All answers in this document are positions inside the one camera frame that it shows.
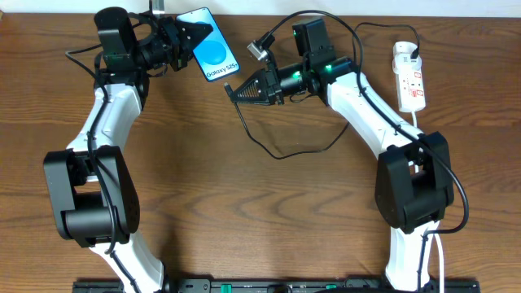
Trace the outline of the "blue Galaxy smartphone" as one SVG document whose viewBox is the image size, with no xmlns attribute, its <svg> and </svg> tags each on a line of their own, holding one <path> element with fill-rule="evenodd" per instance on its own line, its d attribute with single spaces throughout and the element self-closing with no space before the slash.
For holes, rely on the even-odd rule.
<svg viewBox="0 0 521 293">
<path fill-rule="evenodd" d="M 231 76 L 240 70 L 234 53 L 207 7 L 178 15 L 176 20 L 212 26 L 212 32 L 194 49 L 195 59 L 208 82 Z"/>
</svg>

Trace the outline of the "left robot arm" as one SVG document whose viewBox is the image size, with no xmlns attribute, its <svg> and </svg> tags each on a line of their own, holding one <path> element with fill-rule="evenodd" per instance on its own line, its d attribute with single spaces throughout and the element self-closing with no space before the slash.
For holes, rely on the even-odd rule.
<svg viewBox="0 0 521 293">
<path fill-rule="evenodd" d="M 163 262 L 139 232 L 138 194 L 123 151 L 151 78 L 184 68 L 213 27 L 122 7 L 102 9 L 94 23 L 93 108 L 76 138 L 43 161 L 56 228 L 101 256 L 120 279 L 113 286 L 92 282 L 91 290 L 173 292 Z"/>
</svg>

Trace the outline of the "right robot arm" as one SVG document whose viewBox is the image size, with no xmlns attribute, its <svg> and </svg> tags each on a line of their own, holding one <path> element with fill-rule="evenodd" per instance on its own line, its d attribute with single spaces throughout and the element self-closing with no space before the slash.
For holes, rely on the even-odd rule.
<svg viewBox="0 0 521 293">
<path fill-rule="evenodd" d="M 362 73 L 363 49 L 355 38 L 353 57 L 339 57 L 321 17 L 293 24 L 300 62 L 279 67 L 267 32 L 248 49 L 265 63 L 239 88 L 226 91 L 231 102 L 271 106 L 301 94 L 317 96 L 339 113 L 377 160 L 374 200 L 391 230 L 387 284 L 398 291 L 423 291 L 430 285 L 431 242 L 441 234 L 440 221 L 461 186 L 450 166 L 449 144 L 441 133 L 424 133 L 414 121 L 414 98 L 422 97 L 418 43 L 394 45 L 393 69 L 400 105 L 393 109 Z"/>
</svg>

